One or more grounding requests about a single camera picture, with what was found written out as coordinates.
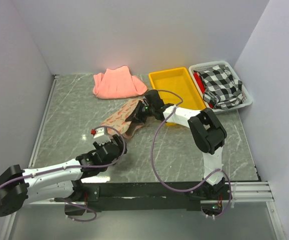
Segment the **pink mesh laundry bag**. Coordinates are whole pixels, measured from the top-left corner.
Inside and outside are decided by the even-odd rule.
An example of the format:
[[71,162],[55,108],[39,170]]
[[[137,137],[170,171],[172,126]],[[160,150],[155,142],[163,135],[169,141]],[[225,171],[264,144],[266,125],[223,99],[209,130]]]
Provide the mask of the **pink mesh laundry bag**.
[[118,130],[124,138],[131,139],[135,132],[145,125],[144,123],[126,121],[127,117],[136,109],[139,100],[139,98],[129,99],[119,110],[105,119],[100,125],[113,127]]

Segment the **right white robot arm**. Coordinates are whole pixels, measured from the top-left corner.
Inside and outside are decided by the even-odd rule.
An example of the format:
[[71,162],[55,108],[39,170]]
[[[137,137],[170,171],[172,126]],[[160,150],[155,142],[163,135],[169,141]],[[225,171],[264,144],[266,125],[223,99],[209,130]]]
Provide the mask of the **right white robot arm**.
[[[221,193],[221,188],[229,180],[228,175],[222,170],[222,151],[227,138],[227,132],[213,110],[193,110],[180,107],[183,99],[177,104],[164,103],[159,93],[160,90],[150,90],[144,94],[135,109],[125,119],[126,122],[144,124],[148,117],[161,121],[156,130],[150,149],[152,170],[158,181],[167,189],[178,193],[193,192],[203,187],[203,193],[208,199],[215,199]],[[165,123],[174,123],[190,129],[197,148],[203,154],[204,177],[196,186],[189,189],[176,189],[162,181],[154,165],[154,145]]]

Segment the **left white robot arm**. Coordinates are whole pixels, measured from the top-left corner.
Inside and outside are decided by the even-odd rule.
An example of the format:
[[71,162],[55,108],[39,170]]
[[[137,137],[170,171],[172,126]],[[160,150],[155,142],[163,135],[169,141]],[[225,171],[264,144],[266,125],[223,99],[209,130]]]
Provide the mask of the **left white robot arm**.
[[95,149],[66,162],[32,169],[8,167],[0,175],[0,217],[11,215],[24,205],[50,198],[79,201],[85,194],[82,179],[105,172],[127,152],[127,144],[117,134],[93,143]]

